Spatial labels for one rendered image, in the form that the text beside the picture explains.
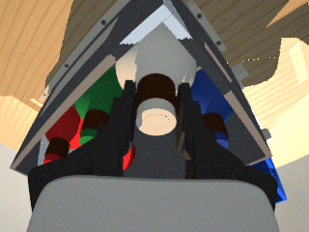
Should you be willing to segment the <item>grey plastic crate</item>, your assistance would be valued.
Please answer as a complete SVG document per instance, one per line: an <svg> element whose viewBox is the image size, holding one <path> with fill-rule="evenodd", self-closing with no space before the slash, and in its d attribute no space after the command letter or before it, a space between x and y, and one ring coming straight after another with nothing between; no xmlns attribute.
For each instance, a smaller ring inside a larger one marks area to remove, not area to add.
<svg viewBox="0 0 309 232"><path fill-rule="evenodd" d="M199 64L197 71L202 68L233 107L233 113L225 123L229 134L227 150L244 165L273 157L233 71L183 1L130 0L52 89L10 169L27 177L33 167L42 165L49 143L45 136L47 131L71 106L75 108L74 103L107 70L111 67L116 70L116 62L161 22ZM136 146L135 158L133 164L124 170L125 178L185 179L185 158L177 151L175 129L163 135L145 134L137 128L135 118L133 145Z"/></svg>

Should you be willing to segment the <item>blue bottle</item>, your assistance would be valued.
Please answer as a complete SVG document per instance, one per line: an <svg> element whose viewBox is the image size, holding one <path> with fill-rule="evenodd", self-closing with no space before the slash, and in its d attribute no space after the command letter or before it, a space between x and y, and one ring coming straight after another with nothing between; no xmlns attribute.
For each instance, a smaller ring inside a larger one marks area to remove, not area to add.
<svg viewBox="0 0 309 232"><path fill-rule="evenodd" d="M225 123L231 117L233 107L202 69L196 72L190 89L192 99L200 103L205 128L214 131L217 142L227 149L229 136Z"/></svg>

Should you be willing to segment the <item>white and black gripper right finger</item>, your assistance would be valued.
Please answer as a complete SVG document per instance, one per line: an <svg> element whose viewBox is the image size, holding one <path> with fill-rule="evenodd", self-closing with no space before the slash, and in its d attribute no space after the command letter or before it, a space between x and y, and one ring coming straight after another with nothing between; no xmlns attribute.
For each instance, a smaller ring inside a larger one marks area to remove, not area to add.
<svg viewBox="0 0 309 232"><path fill-rule="evenodd" d="M200 103L192 99L189 83L179 84L177 104L176 146L180 156L185 158L185 179L227 179L256 185L266 194L274 212L277 180L262 170L244 165L241 159L217 143L215 133L205 128Z"/></svg>

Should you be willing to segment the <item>red bottle with pink label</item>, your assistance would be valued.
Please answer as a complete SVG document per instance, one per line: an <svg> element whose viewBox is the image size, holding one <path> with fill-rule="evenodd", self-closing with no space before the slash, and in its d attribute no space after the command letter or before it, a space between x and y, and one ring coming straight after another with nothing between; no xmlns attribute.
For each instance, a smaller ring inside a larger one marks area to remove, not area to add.
<svg viewBox="0 0 309 232"><path fill-rule="evenodd" d="M70 107L45 134L49 141L43 163L59 158L65 159L70 149L79 147L79 131L83 120L76 108Z"/></svg>
<svg viewBox="0 0 309 232"><path fill-rule="evenodd" d="M129 149L129 154L124 156L124 170L128 169L134 161L136 153L136 147L132 145L132 149Z"/></svg>

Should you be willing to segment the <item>green bottle with pale green label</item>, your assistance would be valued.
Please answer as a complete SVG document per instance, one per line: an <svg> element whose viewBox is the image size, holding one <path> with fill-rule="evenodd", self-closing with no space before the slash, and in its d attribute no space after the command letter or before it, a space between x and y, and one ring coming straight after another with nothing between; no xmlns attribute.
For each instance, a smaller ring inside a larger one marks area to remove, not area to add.
<svg viewBox="0 0 309 232"><path fill-rule="evenodd" d="M98 128L108 123L114 97L121 97L123 89L112 67L103 74L74 104L83 120L79 131L80 146L97 136Z"/></svg>

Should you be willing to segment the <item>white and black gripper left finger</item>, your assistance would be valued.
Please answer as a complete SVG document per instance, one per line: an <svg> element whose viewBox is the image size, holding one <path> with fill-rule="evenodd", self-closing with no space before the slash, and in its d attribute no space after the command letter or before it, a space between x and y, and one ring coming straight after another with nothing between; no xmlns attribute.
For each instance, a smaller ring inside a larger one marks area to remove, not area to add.
<svg viewBox="0 0 309 232"><path fill-rule="evenodd" d="M124 156L133 145L135 99L136 82L126 79L122 99L114 97L108 123L98 128L96 137L70 152L65 159L47 162L29 171L32 212L43 188L52 180L71 175L124 177Z"/></svg>

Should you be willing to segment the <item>blue plastic crate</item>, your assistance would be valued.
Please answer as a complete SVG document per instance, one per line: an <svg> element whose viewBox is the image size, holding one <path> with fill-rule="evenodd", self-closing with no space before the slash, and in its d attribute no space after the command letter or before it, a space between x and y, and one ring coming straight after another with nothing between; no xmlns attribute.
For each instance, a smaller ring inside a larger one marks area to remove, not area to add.
<svg viewBox="0 0 309 232"><path fill-rule="evenodd" d="M253 166L255 168L258 168L259 170L263 170L264 172L272 175L275 179L277 178L276 180L277 180L277 183L278 183L278 190L277 190L276 203L279 203L279 202L287 200L285 191L284 191L284 189L282 187L282 184L281 184L281 181L279 179L278 173L276 171L276 168L275 168L271 158L265 159L263 161L255 163L255 164L253 164L251 166Z"/></svg>

